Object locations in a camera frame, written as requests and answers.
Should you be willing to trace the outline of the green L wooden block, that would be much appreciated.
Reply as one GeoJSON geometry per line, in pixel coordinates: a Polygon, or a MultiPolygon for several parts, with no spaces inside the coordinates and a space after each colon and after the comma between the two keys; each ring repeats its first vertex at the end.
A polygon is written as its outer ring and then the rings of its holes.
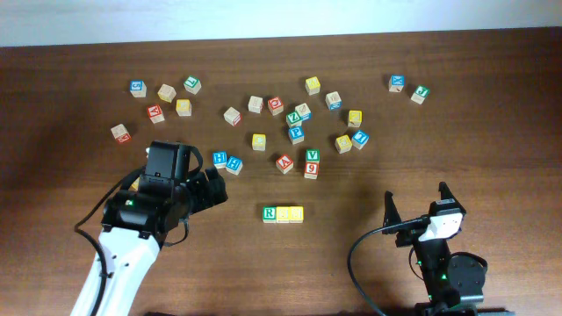
{"type": "Polygon", "coordinates": [[[184,80],[184,88],[191,94],[197,95],[202,88],[202,83],[196,76],[189,75],[184,80]]]}

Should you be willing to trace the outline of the blue L wooden block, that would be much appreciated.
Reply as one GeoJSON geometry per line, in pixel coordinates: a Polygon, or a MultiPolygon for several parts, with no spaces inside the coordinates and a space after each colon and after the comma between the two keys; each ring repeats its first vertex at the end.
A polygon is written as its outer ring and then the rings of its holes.
{"type": "Polygon", "coordinates": [[[307,103],[299,104],[295,107],[295,111],[299,114],[302,121],[307,121],[312,117],[312,112],[307,103]]]}

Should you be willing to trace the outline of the blue I wooden block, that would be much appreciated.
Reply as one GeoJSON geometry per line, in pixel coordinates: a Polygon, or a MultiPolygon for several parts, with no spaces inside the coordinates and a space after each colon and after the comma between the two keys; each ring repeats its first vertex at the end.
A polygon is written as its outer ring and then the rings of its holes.
{"type": "Polygon", "coordinates": [[[358,130],[351,138],[352,145],[361,150],[368,142],[370,136],[362,130],[358,130]]]}

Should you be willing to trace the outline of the blue D wooden block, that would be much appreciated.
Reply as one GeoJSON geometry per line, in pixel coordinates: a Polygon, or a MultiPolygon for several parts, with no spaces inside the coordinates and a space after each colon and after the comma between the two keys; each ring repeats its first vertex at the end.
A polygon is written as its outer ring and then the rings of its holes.
{"type": "Polygon", "coordinates": [[[325,101],[330,111],[338,110],[342,107],[342,99],[337,91],[329,92],[326,95],[325,101]]]}

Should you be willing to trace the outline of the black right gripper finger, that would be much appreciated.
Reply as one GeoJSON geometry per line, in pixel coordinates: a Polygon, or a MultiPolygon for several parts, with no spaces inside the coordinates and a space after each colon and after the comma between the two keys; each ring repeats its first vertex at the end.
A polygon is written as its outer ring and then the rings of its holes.
{"type": "Polygon", "coordinates": [[[393,201],[393,194],[387,190],[384,196],[385,213],[383,220],[383,228],[385,229],[382,234],[395,234],[397,227],[402,223],[399,212],[393,201]]]}
{"type": "Polygon", "coordinates": [[[438,184],[438,191],[440,192],[440,199],[442,201],[444,201],[444,200],[455,201],[455,197],[452,194],[452,192],[450,191],[450,188],[448,187],[446,182],[440,182],[438,184]]]}

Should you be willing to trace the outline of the red 9 wooden block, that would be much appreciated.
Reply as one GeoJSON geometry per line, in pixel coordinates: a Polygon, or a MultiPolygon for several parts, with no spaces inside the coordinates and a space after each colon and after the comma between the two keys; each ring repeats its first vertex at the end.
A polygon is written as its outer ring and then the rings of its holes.
{"type": "Polygon", "coordinates": [[[318,162],[306,162],[304,169],[304,178],[316,179],[319,175],[319,163],[318,162]]]}

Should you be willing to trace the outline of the yellow O lower block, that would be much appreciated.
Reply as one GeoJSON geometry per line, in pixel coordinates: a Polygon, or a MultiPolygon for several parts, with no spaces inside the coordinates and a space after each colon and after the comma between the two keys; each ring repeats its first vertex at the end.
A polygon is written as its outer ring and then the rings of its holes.
{"type": "Polygon", "coordinates": [[[131,184],[129,190],[137,191],[138,188],[139,188],[139,182],[140,182],[140,178],[137,177],[137,178],[133,181],[133,183],[131,184]]]}

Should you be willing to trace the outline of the green Z wooden block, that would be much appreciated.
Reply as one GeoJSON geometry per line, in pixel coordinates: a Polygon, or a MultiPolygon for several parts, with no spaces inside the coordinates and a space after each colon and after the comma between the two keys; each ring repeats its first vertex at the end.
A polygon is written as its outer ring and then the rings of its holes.
{"type": "Polygon", "coordinates": [[[302,117],[296,112],[289,112],[285,117],[286,123],[290,128],[302,125],[302,117]]]}

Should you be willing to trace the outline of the red circle top block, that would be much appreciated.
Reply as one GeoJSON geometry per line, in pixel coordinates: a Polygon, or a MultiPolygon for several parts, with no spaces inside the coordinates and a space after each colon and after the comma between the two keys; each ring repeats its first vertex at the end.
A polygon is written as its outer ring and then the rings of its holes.
{"type": "Polygon", "coordinates": [[[273,116],[276,116],[284,111],[284,103],[280,97],[273,97],[268,100],[268,108],[273,116]]]}

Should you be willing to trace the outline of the yellow S wooden block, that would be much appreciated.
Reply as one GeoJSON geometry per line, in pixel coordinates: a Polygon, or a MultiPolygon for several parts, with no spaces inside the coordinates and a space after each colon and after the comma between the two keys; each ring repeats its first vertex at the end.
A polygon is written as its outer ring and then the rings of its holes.
{"type": "Polygon", "coordinates": [[[290,206],[277,206],[276,207],[276,222],[277,223],[289,223],[291,219],[291,207],[290,206]]]}

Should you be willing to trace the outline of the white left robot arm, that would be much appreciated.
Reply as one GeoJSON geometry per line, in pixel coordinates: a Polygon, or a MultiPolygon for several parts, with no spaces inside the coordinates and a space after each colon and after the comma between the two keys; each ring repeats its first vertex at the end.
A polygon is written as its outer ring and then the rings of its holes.
{"type": "Polygon", "coordinates": [[[96,251],[74,315],[128,314],[144,277],[169,245],[169,232],[227,201],[224,178],[215,167],[203,167],[196,147],[153,141],[147,158],[97,203],[103,211],[98,238],[74,227],[96,251]]]}

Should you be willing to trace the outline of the blue h block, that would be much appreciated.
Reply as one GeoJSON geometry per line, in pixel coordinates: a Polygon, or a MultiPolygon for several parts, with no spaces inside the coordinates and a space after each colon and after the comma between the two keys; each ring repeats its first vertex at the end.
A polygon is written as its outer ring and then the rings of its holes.
{"type": "Polygon", "coordinates": [[[243,168],[243,162],[240,158],[235,156],[230,156],[227,160],[226,170],[227,172],[238,176],[243,168]]]}
{"type": "Polygon", "coordinates": [[[213,152],[213,165],[216,169],[223,169],[227,166],[227,153],[225,151],[213,152]]]}

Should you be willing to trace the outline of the yellow top far block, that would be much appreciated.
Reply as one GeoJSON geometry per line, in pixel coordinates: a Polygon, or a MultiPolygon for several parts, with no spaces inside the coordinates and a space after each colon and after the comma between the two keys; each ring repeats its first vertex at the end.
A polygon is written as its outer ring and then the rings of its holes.
{"type": "Polygon", "coordinates": [[[305,80],[306,92],[309,96],[318,94],[321,91],[321,83],[317,76],[309,77],[305,80]]]}

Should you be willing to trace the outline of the yellow E wooden block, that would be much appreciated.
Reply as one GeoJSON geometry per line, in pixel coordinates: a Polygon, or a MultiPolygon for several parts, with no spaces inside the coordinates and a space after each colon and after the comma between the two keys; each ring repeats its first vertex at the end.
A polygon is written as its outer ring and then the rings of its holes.
{"type": "Polygon", "coordinates": [[[335,148],[339,154],[349,152],[353,147],[350,137],[347,134],[335,139],[335,148]]]}

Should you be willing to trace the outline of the green R wooden block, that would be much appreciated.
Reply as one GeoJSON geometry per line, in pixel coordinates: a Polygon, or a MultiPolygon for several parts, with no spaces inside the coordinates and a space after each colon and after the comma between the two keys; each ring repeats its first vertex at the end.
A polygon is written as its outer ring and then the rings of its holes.
{"type": "Polygon", "coordinates": [[[263,208],[263,223],[276,223],[277,222],[277,207],[265,206],[263,208]]]}

